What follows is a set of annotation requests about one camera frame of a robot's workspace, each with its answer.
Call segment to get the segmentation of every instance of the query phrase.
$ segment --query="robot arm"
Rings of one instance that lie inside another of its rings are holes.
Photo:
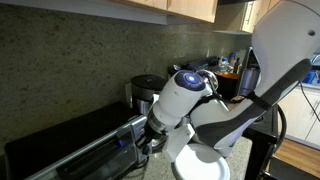
[[[247,126],[287,95],[311,69],[310,57],[320,48],[320,2],[280,1],[255,27],[252,46],[261,68],[261,81],[248,99],[232,111],[217,100],[196,107],[190,118],[199,140],[227,156],[226,149]],[[208,94],[196,73],[173,76],[148,115],[145,137],[138,146],[170,132]]]

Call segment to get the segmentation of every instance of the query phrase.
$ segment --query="toaster oven handle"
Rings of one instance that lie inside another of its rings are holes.
[[[118,138],[114,138],[99,148],[59,167],[57,173],[61,179],[83,179],[115,157],[122,149]]]

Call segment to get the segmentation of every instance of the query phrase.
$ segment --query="kitchen wall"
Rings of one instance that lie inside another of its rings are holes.
[[[141,74],[227,56],[238,36],[0,4],[0,155],[5,143],[116,101]]]

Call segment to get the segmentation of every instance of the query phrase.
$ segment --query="coffee maker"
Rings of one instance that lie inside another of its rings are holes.
[[[166,82],[164,78],[155,75],[133,77],[131,79],[132,108],[137,113],[147,116]]]

